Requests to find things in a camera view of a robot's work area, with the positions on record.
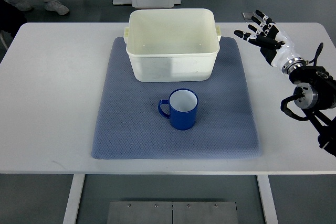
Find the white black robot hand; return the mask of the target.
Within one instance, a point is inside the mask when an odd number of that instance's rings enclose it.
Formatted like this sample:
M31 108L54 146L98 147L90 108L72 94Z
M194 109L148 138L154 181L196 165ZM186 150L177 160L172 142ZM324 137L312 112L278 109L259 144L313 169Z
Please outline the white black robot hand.
M267 63L289 75L295 69L305 66L306 61L295 52L295 45L288 34L263 12L256 10L249 25L251 32L235 30L234 35L260 48Z

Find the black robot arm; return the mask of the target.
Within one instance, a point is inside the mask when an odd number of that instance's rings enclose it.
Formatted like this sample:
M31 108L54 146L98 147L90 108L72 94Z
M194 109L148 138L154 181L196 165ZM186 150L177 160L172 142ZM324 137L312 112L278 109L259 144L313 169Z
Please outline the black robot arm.
M335 119L322 113L335 108L335 80L317 60L323 49L320 43L315 57L307 65L294 65L289 80L296 85L293 95L281 102L280 109L297 121L310 121L318 131L319 147L335 155Z

